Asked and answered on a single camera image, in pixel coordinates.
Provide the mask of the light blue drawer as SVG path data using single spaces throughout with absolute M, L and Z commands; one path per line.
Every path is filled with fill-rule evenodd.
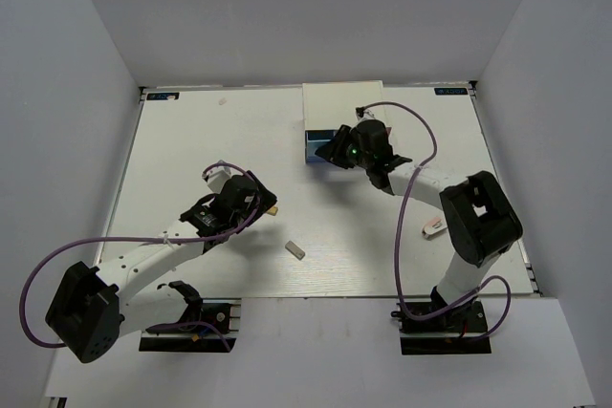
M 324 159 L 317 155 L 317 150 L 332 140 L 336 133 L 336 130 L 307 130 L 305 132 L 305 162 L 324 162 Z

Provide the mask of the pink white binder clip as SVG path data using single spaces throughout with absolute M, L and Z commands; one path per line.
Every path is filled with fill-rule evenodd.
M 436 217 L 422 227 L 422 237 L 426 240 L 431 240 L 441 235 L 447 229 L 445 221 Z

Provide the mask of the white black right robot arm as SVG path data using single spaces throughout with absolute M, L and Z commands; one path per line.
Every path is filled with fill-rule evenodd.
M 394 275 L 404 317 L 433 322 L 451 331 L 467 317 L 467 305 L 492 279 L 492 265 L 523 235 L 523 227 L 497 178 L 488 171 L 459 177 L 426 167 L 394 152 L 383 122 L 367 119 L 342 125 L 316 150 L 321 159 L 343 169 L 358 167 L 382 192 L 401 197 L 394 242 Z M 408 201 L 431 205 L 444 214 L 454 250 L 442 280 L 430 295 L 431 311 L 418 315 L 404 300 L 400 251 Z

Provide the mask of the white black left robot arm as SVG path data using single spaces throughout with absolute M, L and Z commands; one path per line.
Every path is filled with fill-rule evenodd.
M 122 336 L 217 336 L 222 349 L 229 316 L 183 280 L 166 280 L 178 266 L 221 246 L 277 204 L 252 172 L 222 169 L 206 179 L 210 192 L 157 237 L 95 267 L 69 267 L 45 316 L 47 325 L 82 363 L 102 357 Z

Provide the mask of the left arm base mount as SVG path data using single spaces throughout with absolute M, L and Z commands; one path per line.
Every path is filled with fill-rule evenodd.
M 241 301 L 204 300 L 192 303 L 172 326 L 142 332 L 139 351 L 145 353 L 225 354 L 238 338 Z

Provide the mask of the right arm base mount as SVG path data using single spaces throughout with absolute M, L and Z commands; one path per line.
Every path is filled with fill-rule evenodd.
M 489 330 L 483 305 L 470 300 L 466 306 L 427 321 L 408 318 L 399 305 L 390 313 L 399 326 L 402 355 L 491 354 Z

